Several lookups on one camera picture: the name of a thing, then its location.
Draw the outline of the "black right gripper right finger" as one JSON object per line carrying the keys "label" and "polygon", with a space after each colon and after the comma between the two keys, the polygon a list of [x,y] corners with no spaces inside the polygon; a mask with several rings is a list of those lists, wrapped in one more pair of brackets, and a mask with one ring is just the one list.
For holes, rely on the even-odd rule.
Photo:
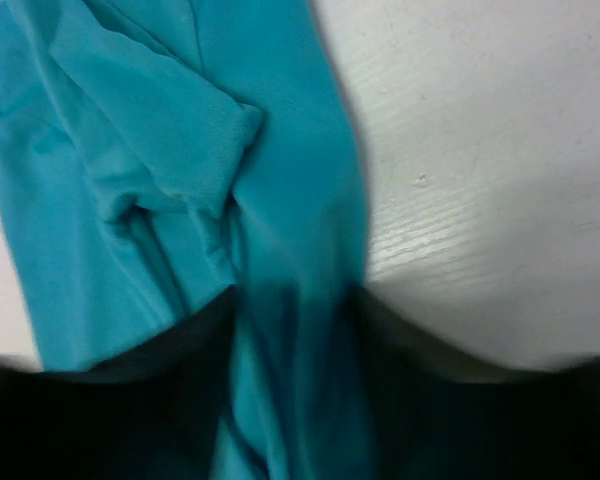
{"label": "black right gripper right finger", "polygon": [[352,324],[379,479],[600,479],[600,357],[542,372],[474,356],[364,288]]}

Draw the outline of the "teal t shirt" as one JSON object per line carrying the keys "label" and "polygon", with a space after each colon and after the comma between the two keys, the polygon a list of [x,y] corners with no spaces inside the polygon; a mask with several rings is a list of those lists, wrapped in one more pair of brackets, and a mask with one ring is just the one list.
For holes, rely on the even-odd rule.
{"label": "teal t shirt", "polygon": [[304,1],[0,1],[0,216],[41,371],[236,293],[207,479],[374,479],[363,172]]}

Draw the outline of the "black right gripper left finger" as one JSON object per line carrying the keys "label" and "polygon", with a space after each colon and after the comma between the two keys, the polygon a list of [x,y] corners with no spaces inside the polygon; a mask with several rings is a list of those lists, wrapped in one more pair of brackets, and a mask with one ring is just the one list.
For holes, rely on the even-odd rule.
{"label": "black right gripper left finger", "polygon": [[0,479],[207,479],[236,293],[85,371],[0,357]]}

